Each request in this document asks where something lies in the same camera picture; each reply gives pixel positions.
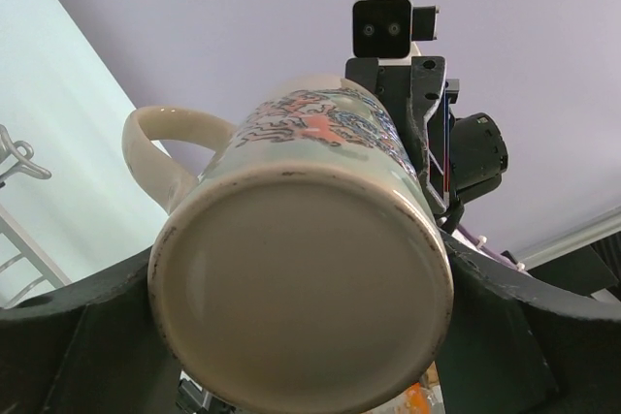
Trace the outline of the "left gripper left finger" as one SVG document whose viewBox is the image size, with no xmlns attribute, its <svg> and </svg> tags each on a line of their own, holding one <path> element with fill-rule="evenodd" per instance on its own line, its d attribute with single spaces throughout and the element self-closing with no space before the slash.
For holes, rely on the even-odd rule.
<svg viewBox="0 0 621 414">
<path fill-rule="evenodd" d="M 2 412 L 178 412 L 181 367 L 151 315 L 148 258 L 2 310 Z"/>
</svg>

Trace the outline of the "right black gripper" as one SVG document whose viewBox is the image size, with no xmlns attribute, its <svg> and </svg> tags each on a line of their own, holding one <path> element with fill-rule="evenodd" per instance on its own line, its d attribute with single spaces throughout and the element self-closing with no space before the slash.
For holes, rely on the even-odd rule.
<svg viewBox="0 0 621 414">
<path fill-rule="evenodd" d="M 351 58 L 345 76 L 373 92 L 389 113 L 433 213 L 496 190 L 508 151 L 494 119 L 456 116 L 459 81 L 447 80 L 441 56 L 413 56 L 408 64 Z"/>
</svg>

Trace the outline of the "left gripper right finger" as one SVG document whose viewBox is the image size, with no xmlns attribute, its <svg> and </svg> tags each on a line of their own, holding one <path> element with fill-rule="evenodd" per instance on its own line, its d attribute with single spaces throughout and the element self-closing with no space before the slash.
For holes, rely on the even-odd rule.
<svg viewBox="0 0 621 414">
<path fill-rule="evenodd" d="M 554 287 L 441 237 L 455 287 L 436 357 L 446 412 L 619 412 L 619 305 Z"/>
</svg>

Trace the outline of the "beige printed mug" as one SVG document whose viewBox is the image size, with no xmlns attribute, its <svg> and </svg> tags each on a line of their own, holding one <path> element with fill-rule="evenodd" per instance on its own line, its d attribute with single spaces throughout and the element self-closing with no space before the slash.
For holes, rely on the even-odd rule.
<svg viewBox="0 0 621 414">
<path fill-rule="evenodd" d="M 157 328 L 214 396 L 254 413 L 362 413 L 432 363 L 450 266 L 370 91 L 294 79 L 238 125 L 144 107 L 122 152 L 168 215 L 148 264 Z"/>
</svg>

